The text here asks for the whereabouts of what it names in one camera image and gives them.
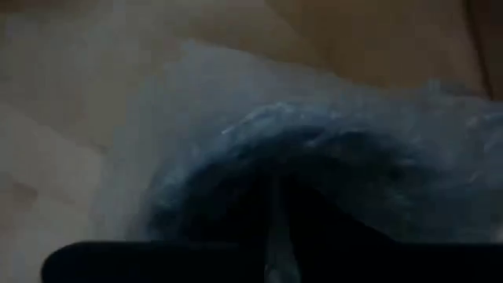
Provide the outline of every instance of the wooden floor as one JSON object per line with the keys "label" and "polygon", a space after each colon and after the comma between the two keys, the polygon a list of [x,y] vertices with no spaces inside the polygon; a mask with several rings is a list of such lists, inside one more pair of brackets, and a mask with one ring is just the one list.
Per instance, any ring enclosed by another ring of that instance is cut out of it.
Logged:
{"label": "wooden floor", "polygon": [[461,0],[9,0],[0,3],[0,282],[86,236],[126,99],[195,37],[382,87],[485,95]]}

